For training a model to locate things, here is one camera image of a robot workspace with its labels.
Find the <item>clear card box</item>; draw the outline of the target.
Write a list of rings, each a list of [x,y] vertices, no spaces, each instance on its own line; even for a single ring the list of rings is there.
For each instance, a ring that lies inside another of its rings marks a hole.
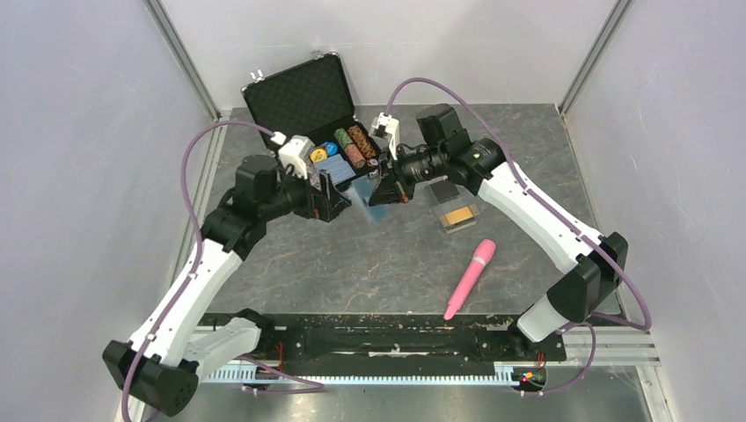
[[[448,234],[476,223],[480,214],[474,196],[448,179],[431,183],[426,188],[428,200],[437,221]]]

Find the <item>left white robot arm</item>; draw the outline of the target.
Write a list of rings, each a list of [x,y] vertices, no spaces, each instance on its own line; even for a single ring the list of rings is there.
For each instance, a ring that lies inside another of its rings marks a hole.
[[[191,335],[224,282],[266,235],[274,219],[294,214],[330,222],[351,204],[331,176],[312,165],[246,157],[235,185],[208,213],[182,272],[156,309],[126,341],[112,340],[102,359],[125,398],[172,417],[191,401],[206,376],[242,354],[266,358],[275,333],[261,316],[238,315],[207,337]]]

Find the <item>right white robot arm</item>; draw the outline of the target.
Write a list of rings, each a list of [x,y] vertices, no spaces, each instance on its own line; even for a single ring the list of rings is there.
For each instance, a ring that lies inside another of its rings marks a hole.
[[[602,235],[548,197],[498,143],[474,141],[456,110],[432,105],[417,116],[424,144],[399,144],[399,123],[380,113],[371,133],[385,139],[381,179],[369,204],[406,203],[417,184],[445,176],[496,207],[528,234],[561,271],[560,280],[510,325],[508,348],[529,359],[544,339],[569,323],[584,322],[620,285],[628,242],[619,233]]]

